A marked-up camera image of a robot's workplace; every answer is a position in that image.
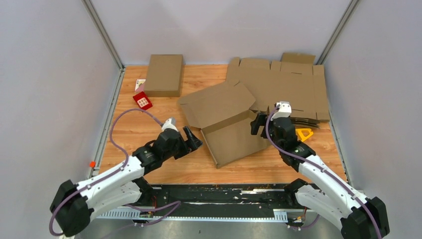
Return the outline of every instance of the red card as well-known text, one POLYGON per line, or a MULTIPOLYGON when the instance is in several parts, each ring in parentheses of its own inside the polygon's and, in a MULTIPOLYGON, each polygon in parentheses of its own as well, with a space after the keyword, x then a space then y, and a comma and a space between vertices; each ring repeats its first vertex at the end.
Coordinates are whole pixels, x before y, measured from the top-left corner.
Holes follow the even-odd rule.
POLYGON ((138 106, 143 110, 147 110, 152 107, 152 103, 146 96, 145 92, 141 92, 133 96, 133 99, 138 104, 138 106))

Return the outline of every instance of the wooden tabletop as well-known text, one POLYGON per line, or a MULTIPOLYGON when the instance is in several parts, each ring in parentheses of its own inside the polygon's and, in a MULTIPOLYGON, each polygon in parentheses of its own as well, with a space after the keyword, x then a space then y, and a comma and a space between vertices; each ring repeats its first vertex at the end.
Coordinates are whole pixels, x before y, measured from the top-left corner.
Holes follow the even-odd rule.
MULTIPOLYGON (((132 96, 135 95, 136 79, 145 79, 147 66, 128 66, 121 85, 113 120, 123 111, 136 108, 132 96)), ((225 80, 227 65, 187 65, 184 67, 182 95, 201 90, 225 80)), ((178 98, 151 98, 153 107, 148 111, 160 121, 174 117, 179 130, 188 125, 178 98)), ((203 140, 199 129, 191 127, 193 133, 203 140)), ((148 115, 129 112, 114 128, 113 138, 131 154, 146 142, 156 139, 161 127, 148 115)), ((314 149, 335 173, 345 180, 345 174, 328 123, 314 129, 314 135, 306 143, 314 149)), ((108 140, 100 172, 124 160, 124 154, 108 140)), ((145 176, 151 184, 170 183, 290 183, 297 178, 309 179, 284 164, 278 151, 269 147, 223 168, 216 169, 206 145, 187 156, 165 161, 163 166, 145 176)))

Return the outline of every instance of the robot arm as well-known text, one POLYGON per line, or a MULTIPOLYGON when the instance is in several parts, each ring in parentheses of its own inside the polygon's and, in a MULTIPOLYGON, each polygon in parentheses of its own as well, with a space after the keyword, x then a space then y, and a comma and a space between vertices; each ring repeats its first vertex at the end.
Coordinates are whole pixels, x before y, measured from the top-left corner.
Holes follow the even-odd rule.
POLYGON ((135 150, 125 166, 124 161, 93 178, 77 184, 68 180, 60 185, 50 206, 51 212, 69 195, 87 187, 66 202, 55 217, 65 236, 76 235, 97 216, 116 207, 148 201, 152 187, 143 176, 161 167, 167 159, 181 158, 202 146, 187 126, 183 128, 187 136, 184 141, 175 123, 174 118, 168 119, 157 139, 135 150))
POLYGON ((377 197, 369 199, 348 185, 324 164, 315 151, 298 140, 290 120, 292 109, 288 102, 276 103, 273 112, 271 116, 258 113, 251 122, 251 134, 256 135, 259 127, 264 126, 261 136, 270 137, 283 161, 320 188, 317 190, 304 180, 295 180, 285 188, 290 193, 291 203, 313 209, 341 230, 345 239, 379 238, 362 206, 364 204, 373 215, 381 236, 386 236, 390 228, 385 204, 377 197))

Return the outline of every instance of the worn black surface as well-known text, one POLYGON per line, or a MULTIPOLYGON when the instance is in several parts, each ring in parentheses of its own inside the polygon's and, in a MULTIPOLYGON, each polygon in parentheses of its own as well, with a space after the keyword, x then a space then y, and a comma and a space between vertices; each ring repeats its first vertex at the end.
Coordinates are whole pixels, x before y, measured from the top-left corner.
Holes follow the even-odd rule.
MULTIPOLYGON (((180 217, 236 217, 236 218, 271 218, 273 209, 302 209, 300 205, 291 205, 283 189, 286 184, 185 184, 152 185, 155 198, 143 206, 151 206, 156 200, 156 207, 162 207, 174 201, 182 201, 181 206, 172 213, 180 217), (256 192, 253 189, 278 189, 278 191, 256 192)), ((156 212, 156 216, 166 214, 170 209, 156 212)))

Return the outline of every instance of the gray floor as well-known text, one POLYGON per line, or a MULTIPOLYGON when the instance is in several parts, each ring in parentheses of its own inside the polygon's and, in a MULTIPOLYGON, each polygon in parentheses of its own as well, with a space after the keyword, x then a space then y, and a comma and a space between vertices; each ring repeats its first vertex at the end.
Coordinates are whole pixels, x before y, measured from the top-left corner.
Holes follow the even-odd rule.
MULTIPOLYGON (((315 213, 307 214, 308 223, 315 213)), ((126 220, 95 219, 77 239, 100 239, 131 224, 126 220)), ((296 232, 281 223, 227 223, 162 221, 148 227, 130 227, 108 239, 342 239, 340 231, 325 219, 311 229, 296 232)))

